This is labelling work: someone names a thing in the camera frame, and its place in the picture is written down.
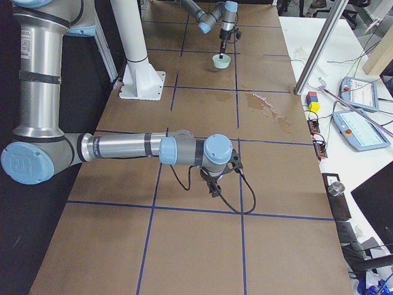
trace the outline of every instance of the black bracket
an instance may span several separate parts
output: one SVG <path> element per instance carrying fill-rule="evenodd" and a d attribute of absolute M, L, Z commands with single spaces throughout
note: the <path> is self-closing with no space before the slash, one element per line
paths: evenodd
<path fill-rule="evenodd" d="M 209 194 L 211 194 L 212 197 L 215 198 L 221 194 L 221 187 L 217 184 L 217 181 L 220 179 L 220 177 L 232 171 L 243 174 L 242 169 L 243 169 L 243 164 L 240 162 L 240 156 L 235 149 L 232 149 L 231 159 L 229 160 L 229 162 L 227 163 L 223 172 L 220 175 L 218 176 L 207 175 L 203 170 L 200 170 L 200 175 L 208 184 Z"/>

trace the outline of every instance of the grid square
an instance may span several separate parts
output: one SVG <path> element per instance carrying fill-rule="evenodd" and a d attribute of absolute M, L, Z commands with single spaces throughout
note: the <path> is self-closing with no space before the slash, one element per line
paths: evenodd
<path fill-rule="evenodd" d="M 239 4 L 238 13 L 239 26 L 281 27 L 276 6 Z"/>
<path fill-rule="evenodd" d="M 197 24 L 189 24 L 185 35 L 184 50 L 220 52 L 221 26 L 215 26 L 208 34 L 203 34 Z M 225 53 L 233 53 L 233 44 L 227 44 Z"/>
<path fill-rule="evenodd" d="M 148 50 L 147 56 L 156 71 L 165 72 L 164 86 L 174 86 L 177 72 L 180 70 L 180 52 Z"/>
<path fill-rule="evenodd" d="M 288 50 L 285 44 L 282 29 L 250 27 L 240 28 L 241 39 L 236 42 L 236 53 L 250 56 L 287 55 Z"/>
<path fill-rule="evenodd" d="M 185 24 L 145 22 L 142 27 L 147 49 L 182 49 Z"/>
<path fill-rule="evenodd" d="M 248 295 L 353 293 L 333 221 L 245 216 L 244 230 Z"/>
<path fill-rule="evenodd" d="M 236 93 L 234 91 L 176 89 L 169 123 L 170 131 L 186 129 L 196 137 L 208 137 L 221 133 L 229 138 L 237 138 L 236 128 Z"/>
<path fill-rule="evenodd" d="M 159 167 L 157 158 L 84 163 L 69 200 L 151 206 Z"/>
<path fill-rule="evenodd" d="M 242 294 L 239 219 L 155 210 L 140 295 Z"/>
<path fill-rule="evenodd" d="M 173 88 L 163 88 L 161 100 L 125 100 L 119 98 L 121 84 L 113 90 L 97 130 L 121 132 L 165 132 L 173 97 Z"/>
<path fill-rule="evenodd" d="M 239 92 L 239 137 L 311 143 L 300 98 L 291 93 Z"/>
<path fill-rule="evenodd" d="M 312 146 L 242 141 L 240 151 L 257 197 L 254 213 L 332 218 Z M 252 197 L 245 185 L 243 200 L 246 211 Z"/>
<path fill-rule="evenodd" d="M 213 65 L 213 53 L 184 52 L 178 86 L 235 89 L 235 61 L 226 69 Z"/>
<path fill-rule="evenodd" d="M 296 84 L 289 57 L 239 54 L 236 66 L 240 90 L 290 93 Z"/>
<path fill-rule="evenodd" d="M 187 22 L 188 12 L 178 3 L 170 1 L 149 1 L 149 8 L 142 22 Z"/>
<path fill-rule="evenodd" d="M 67 204 L 29 294 L 135 294 L 150 211 Z"/>
<path fill-rule="evenodd" d="M 237 143 L 232 142 L 238 150 Z M 183 185 L 188 185 L 188 167 L 174 167 Z M 237 210 L 240 210 L 239 174 L 231 172 L 218 181 L 222 195 Z M 214 211 L 231 211 L 219 198 L 209 194 L 209 188 L 197 168 L 191 169 L 191 190 L 185 191 L 177 182 L 173 172 L 167 165 L 162 166 L 160 182 L 158 184 L 156 206 L 171 208 L 191 208 Z"/>

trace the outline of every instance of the yellow block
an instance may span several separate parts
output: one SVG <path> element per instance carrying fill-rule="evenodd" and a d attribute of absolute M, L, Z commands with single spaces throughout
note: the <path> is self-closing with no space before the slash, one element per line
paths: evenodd
<path fill-rule="evenodd" d="M 311 101 L 308 105 L 309 110 L 312 112 L 318 112 L 319 110 L 319 103 L 317 101 Z"/>

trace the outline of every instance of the white mounting base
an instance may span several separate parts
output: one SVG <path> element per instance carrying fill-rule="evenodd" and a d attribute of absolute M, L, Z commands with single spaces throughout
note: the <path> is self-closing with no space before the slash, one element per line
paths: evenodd
<path fill-rule="evenodd" d="M 156 71 L 149 64 L 149 75 L 146 77 L 140 77 L 138 75 L 138 70 L 135 71 L 135 80 L 133 80 L 131 76 L 131 71 L 129 70 L 128 65 L 126 66 L 124 77 L 123 77 L 123 86 L 119 93 L 120 98 L 124 98 L 127 100 L 160 100 L 164 81 L 165 81 L 165 72 Z"/>

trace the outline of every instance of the metal pole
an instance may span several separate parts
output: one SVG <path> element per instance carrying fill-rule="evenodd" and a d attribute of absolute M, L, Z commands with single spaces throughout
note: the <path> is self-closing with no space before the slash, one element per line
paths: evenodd
<path fill-rule="evenodd" d="M 111 51 L 109 50 L 108 43 L 106 42 L 104 31 L 101 27 L 101 23 L 99 22 L 96 10 L 94 10 L 94 18 L 96 20 L 96 34 L 94 35 L 94 39 L 96 40 L 98 51 L 103 58 L 106 71 L 109 75 L 109 79 L 111 80 L 111 82 L 113 82 L 117 77 L 117 70 L 111 55 Z"/>
<path fill-rule="evenodd" d="M 318 63 L 318 59 L 322 54 L 322 51 L 330 37 L 333 33 L 334 28 L 338 20 L 343 13 L 348 0 L 336 0 L 334 2 L 334 6 L 332 7 L 328 18 L 325 21 L 324 26 L 322 27 L 321 32 L 319 33 L 318 39 L 315 42 L 314 48 L 311 51 L 309 58 L 307 60 L 306 66 L 303 69 L 302 74 L 300 75 L 299 81 L 297 82 L 294 92 L 296 95 L 301 95 L 306 84 L 314 71 L 315 66 Z"/>

